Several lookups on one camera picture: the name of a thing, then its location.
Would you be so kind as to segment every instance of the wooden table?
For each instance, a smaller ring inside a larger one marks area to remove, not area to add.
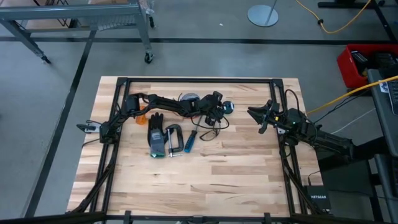
[[[108,120],[117,79],[102,77],[90,119]],[[283,81],[285,89],[297,93],[304,111],[298,79]],[[134,215],[261,217],[269,212],[272,217],[289,216],[276,130],[269,126],[265,134],[258,134],[260,126],[246,112],[248,106],[262,106],[271,98],[268,85],[133,83],[130,93],[154,93],[177,99],[181,93],[194,92],[203,97],[215,90],[223,94],[223,101],[235,104],[234,112],[226,116],[231,125],[212,141],[197,137],[189,154],[153,159],[149,156],[147,125],[138,125],[132,118],[124,123],[108,214],[123,215],[125,210],[131,210]],[[288,94],[287,99],[288,107],[295,107],[293,95]],[[179,124],[184,141],[188,139],[194,128],[189,119],[162,110],[150,111],[147,118],[156,111],[164,114],[164,127]],[[199,128],[198,136],[205,131]],[[87,134],[85,141],[96,138],[96,134]],[[319,170],[317,157],[313,148],[304,143],[296,149],[305,185],[308,175]],[[99,142],[82,149],[68,210],[75,208],[94,185],[101,150]],[[319,173],[311,175],[311,181],[313,185],[322,184]],[[292,188],[295,207],[300,212],[297,192],[293,185]]]

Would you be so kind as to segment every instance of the concrete floor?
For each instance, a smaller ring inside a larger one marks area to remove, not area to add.
[[[167,0],[155,2],[156,30],[151,37],[232,39],[338,39],[387,40],[374,11],[364,14],[348,29],[326,35],[316,20],[294,1],[278,1],[280,21],[273,27],[252,25],[246,18],[255,4],[271,0]],[[302,1],[322,15],[330,30],[350,20],[357,10],[318,9],[315,0]],[[397,8],[383,12],[398,36]],[[87,32],[43,33],[34,36],[84,36]],[[98,37],[134,37],[134,30],[107,30]],[[0,27],[0,36],[10,36]],[[52,137],[84,43],[39,43],[53,65],[44,65],[21,43],[0,42],[0,219],[20,217]],[[336,58],[344,46],[249,44],[152,44],[155,59],[143,61],[141,44],[93,44],[58,147],[37,215],[63,213],[67,206],[84,134],[76,128],[90,117],[101,76],[214,76],[297,77],[305,106],[314,109],[345,93]],[[325,131],[336,131],[374,107],[371,98],[359,98],[325,118]],[[319,118],[324,112],[311,115]],[[344,129],[339,135],[361,144],[381,135],[375,113]],[[323,174],[334,190],[368,192],[364,163]],[[372,219],[367,197],[330,192],[333,213],[341,217]]]

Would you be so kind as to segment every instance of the caster wheel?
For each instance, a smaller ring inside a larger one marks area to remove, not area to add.
[[[150,54],[150,53],[145,54],[145,58],[144,58],[145,63],[150,64],[152,62],[152,59],[154,59],[153,54]]]
[[[47,63],[47,64],[51,65],[51,61],[47,58],[47,56],[42,57],[42,61],[43,61],[43,63]]]
[[[153,17],[150,17],[149,18],[149,25],[150,25],[150,28],[155,28],[155,23],[154,23],[154,18]]]

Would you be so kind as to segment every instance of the red bin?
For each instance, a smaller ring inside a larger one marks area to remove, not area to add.
[[[337,58],[337,64],[347,88],[359,88],[368,84],[368,78],[359,74],[351,52],[357,50],[370,59],[374,52],[391,52],[398,55],[398,44],[349,44]]]

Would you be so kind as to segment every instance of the orange cup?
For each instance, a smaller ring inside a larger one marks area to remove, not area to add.
[[[143,110],[145,108],[145,106],[140,106],[139,109]],[[147,123],[147,118],[145,117],[145,115],[140,115],[138,117],[136,117],[136,123],[140,124],[140,125],[144,125]]]

